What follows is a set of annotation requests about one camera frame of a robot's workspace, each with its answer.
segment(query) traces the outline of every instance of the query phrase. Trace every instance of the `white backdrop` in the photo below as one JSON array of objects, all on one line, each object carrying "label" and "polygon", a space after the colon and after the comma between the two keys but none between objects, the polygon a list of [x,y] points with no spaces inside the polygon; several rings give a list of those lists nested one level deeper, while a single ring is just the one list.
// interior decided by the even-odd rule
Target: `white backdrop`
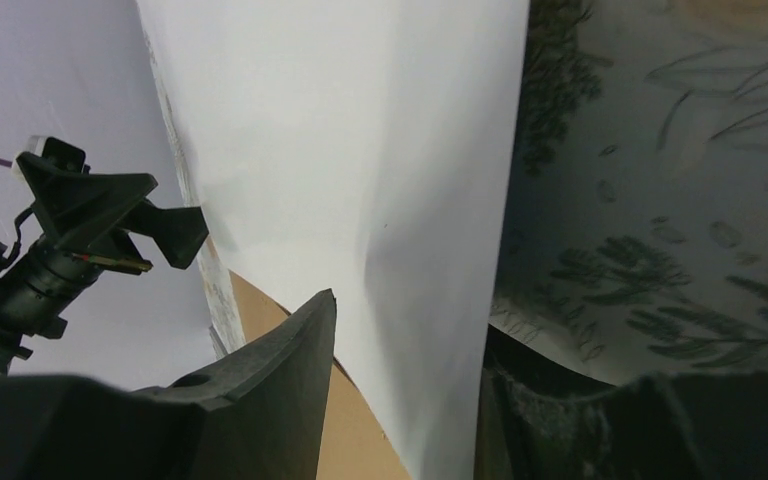
[{"label": "white backdrop", "polygon": [[336,355],[416,479],[472,478],[527,0],[141,0],[217,250]]},{"label": "white backdrop", "polygon": [[[12,159],[37,134],[85,149],[94,172],[152,173],[155,204],[182,204],[132,1],[0,0],[0,157]],[[30,200],[0,167],[0,241],[13,242],[13,217]],[[29,243],[39,228],[29,221],[24,233]],[[26,341],[35,353],[14,361],[13,373],[72,372],[138,388],[214,360],[197,269],[173,271],[151,240],[137,240],[154,270],[102,275],[64,312],[64,338]]]}]

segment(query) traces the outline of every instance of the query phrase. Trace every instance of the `white paper sheet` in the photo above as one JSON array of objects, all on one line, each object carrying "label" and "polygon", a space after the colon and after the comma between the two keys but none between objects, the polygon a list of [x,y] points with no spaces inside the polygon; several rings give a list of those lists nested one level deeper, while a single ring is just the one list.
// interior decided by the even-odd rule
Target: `white paper sheet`
[{"label": "white paper sheet", "polygon": [[417,479],[472,477],[527,0],[142,0],[219,255],[336,355]]}]

